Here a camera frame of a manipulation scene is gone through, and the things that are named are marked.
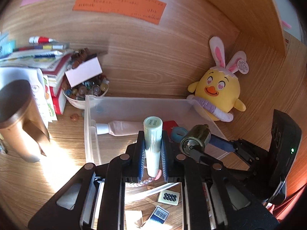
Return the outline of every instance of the orange note paper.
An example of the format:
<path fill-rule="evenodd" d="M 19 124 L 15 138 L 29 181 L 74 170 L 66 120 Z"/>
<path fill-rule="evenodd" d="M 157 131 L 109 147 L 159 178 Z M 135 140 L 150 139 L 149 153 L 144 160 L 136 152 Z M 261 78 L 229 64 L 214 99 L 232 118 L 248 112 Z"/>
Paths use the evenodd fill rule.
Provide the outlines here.
<path fill-rule="evenodd" d="M 165 6 L 158 0 L 76 0 L 73 10 L 117 13 L 159 24 Z"/>

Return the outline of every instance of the marker pen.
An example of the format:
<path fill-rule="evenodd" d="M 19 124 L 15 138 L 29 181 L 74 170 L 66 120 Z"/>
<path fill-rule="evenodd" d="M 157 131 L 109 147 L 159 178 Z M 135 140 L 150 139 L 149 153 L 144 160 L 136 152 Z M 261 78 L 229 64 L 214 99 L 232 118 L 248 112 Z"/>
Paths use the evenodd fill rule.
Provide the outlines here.
<path fill-rule="evenodd" d="M 43 37 L 43 36 L 32 36 L 29 38 L 30 44 L 42 44 L 42 43 L 50 43 L 50 42 L 58 42 L 58 41 L 47 38 L 47 37 Z"/>

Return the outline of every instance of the transparent plastic box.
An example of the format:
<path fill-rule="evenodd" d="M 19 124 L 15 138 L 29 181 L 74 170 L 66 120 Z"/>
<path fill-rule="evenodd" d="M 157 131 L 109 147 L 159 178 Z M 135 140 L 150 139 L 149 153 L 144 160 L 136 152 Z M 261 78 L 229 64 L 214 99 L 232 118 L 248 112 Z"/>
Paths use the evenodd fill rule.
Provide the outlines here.
<path fill-rule="evenodd" d="M 137 139 L 137 135 L 97 135 L 96 123 L 109 123 L 113 120 L 143 122 L 149 116 L 160 117 L 162 121 L 174 120 L 187 130 L 194 125 L 206 123 L 211 133 L 226 139 L 214 121 L 194 100 L 90 95 L 86 96 L 84 113 L 86 162 L 96 165 L 108 163 L 116 156 L 125 153 L 127 146 Z M 210 144 L 206 146 L 205 152 L 217 159 L 222 159 L 228 154 Z"/>

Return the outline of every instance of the pink bunny ear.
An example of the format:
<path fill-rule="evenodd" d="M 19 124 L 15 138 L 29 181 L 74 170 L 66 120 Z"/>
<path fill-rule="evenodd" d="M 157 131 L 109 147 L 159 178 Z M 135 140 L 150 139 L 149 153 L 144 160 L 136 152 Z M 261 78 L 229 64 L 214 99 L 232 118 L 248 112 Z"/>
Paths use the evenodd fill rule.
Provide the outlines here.
<path fill-rule="evenodd" d="M 226 69 L 231 73 L 235 73 L 236 71 L 238 71 L 237 62 L 239 60 L 246 61 L 246 54 L 244 53 L 244 51 L 236 52 L 234 56 L 231 58 L 231 60 L 228 62 Z"/>
<path fill-rule="evenodd" d="M 210 39 L 209 45 L 216 66 L 225 68 L 225 51 L 222 40 L 214 36 Z"/>

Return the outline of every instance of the plush toy tag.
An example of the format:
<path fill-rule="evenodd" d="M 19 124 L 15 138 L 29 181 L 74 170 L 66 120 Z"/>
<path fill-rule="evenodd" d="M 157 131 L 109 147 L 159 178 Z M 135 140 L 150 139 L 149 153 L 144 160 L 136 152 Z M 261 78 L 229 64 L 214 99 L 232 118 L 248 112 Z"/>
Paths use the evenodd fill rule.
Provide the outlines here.
<path fill-rule="evenodd" d="M 238 60 L 237 67 L 240 73 L 247 74 L 249 71 L 248 64 L 245 60 Z"/>

